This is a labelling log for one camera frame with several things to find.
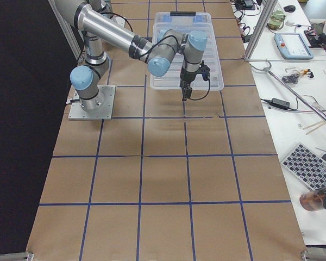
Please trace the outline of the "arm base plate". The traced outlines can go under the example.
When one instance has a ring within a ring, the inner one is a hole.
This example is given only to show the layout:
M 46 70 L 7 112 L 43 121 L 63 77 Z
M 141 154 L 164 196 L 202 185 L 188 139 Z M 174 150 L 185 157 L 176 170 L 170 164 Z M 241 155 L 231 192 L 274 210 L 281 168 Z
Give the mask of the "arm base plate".
M 98 95 L 85 100 L 74 91 L 68 118 L 70 120 L 111 120 L 115 99 L 115 85 L 98 85 Z

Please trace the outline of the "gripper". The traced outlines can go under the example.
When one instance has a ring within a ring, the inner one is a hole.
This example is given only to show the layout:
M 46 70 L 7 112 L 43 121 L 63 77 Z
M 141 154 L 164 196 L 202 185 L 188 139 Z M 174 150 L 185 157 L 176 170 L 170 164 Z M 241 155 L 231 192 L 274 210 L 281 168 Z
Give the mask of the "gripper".
M 200 65 L 185 65 L 183 64 L 180 71 L 180 87 L 182 91 L 182 101 L 187 101 L 191 98 L 192 87 L 191 83 L 195 80 L 196 75 L 200 73 Z

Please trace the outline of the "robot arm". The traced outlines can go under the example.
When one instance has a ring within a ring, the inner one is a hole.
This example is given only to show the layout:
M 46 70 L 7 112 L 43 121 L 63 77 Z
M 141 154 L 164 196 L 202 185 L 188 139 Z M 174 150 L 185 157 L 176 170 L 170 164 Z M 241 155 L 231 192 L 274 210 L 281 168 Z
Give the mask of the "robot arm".
M 202 60 L 207 35 L 200 30 L 181 33 L 166 30 L 157 43 L 151 43 L 101 13 L 100 1 L 55 1 L 62 18 L 82 32 L 86 49 L 85 65 L 75 67 L 70 81 L 79 96 L 79 106 L 85 112 L 103 107 L 106 96 L 98 82 L 109 68 L 109 57 L 104 52 L 105 41 L 124 52 L 134 60 L 147 64 L 148 71 L 157 77 L 166 74 L 177 53 L 183 55 L 180 72 L 180 88 L 183 100 L 192 94 L 191 83 L 199 74 L 204 81 L 210 81 L 210 69 Z

